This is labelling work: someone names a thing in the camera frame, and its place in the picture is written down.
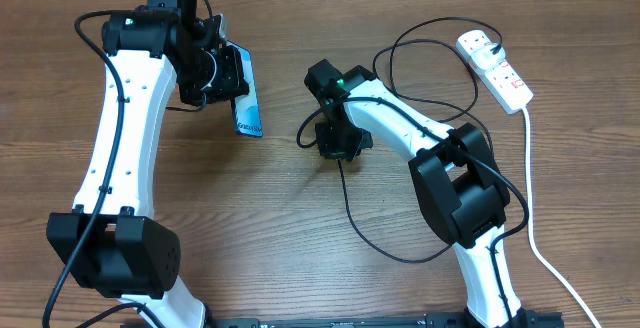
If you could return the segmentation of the Samsung Galaxy smartphone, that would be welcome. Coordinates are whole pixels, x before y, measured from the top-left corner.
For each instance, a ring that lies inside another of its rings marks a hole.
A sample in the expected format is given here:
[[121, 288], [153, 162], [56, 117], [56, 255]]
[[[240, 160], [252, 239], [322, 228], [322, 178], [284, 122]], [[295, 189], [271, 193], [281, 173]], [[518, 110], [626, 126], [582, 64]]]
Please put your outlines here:
[[239, 50], [243, 68], [243, 79], [249, 88], [247, 95], [238, 96], [231, 102], [236, 133], [261, 138], [263, 136], [263, 129], [251, 54], [247, 49], [234, 42], [229, 41], [227, 45]]

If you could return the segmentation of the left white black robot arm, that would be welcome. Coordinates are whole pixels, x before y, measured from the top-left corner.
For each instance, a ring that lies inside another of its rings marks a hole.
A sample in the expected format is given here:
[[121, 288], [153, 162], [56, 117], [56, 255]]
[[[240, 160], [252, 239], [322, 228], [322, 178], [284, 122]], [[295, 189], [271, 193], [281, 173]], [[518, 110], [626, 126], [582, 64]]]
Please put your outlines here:
[[178, 236], [154, 218], [153, 177], [169, 98], [196, 113], [229, 102], [235, 131], [262, 134], [252, 59], [227, 37], [222, 15], [199, 18], [206, 0], [147, 0], [103, 12], [93, 51], [105, 97], [84, 181], [46, 236], [62, 278], [132, 308], [148, 327], [211, 327], [209, 307], [180, 278]]

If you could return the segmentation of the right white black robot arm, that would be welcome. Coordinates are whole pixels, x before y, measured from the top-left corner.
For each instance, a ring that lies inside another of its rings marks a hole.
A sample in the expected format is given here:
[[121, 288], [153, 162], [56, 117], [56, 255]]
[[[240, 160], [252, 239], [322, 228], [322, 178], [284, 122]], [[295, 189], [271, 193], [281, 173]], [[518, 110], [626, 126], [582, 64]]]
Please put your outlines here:
[[511, 234], [505, 208], [518, 191], [500, 173], [482, 132], [427, 118], [362, 66], [342, 73], [323, 59], [308, 69], [304, 84], [326, 118], [315, 126], [322, 157], [351, 161], [379, 138], [407, 162], [421, 214], [456, 252], [469, 322], [525, 326], [503, 253]]

